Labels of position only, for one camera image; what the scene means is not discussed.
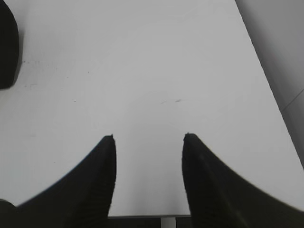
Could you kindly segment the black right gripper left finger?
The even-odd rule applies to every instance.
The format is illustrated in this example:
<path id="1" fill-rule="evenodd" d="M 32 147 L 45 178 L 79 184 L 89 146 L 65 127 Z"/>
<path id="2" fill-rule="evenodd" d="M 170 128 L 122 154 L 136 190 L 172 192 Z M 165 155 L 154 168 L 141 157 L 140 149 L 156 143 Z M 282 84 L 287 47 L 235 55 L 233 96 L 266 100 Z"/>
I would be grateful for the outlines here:
<path id="1" fill-rule="evenodd" d="M 108 135 L 67 175 L 14 206 L 0 201 L 2 228 L 105 228 L 116 181 L 116 146 Z"/>

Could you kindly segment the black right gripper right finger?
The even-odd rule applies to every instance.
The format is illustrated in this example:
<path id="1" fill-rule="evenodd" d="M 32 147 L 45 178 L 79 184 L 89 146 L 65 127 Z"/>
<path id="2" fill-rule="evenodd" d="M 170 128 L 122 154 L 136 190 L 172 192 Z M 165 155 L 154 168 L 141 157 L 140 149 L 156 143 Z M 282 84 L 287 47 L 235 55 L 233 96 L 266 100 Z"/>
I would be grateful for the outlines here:
<path id="1" fill-rule="evenodd" d="M 242 178 L 201 140 L 183 139 L 182 176 L 195 228 L 302 228 L 304 213 Z"/>

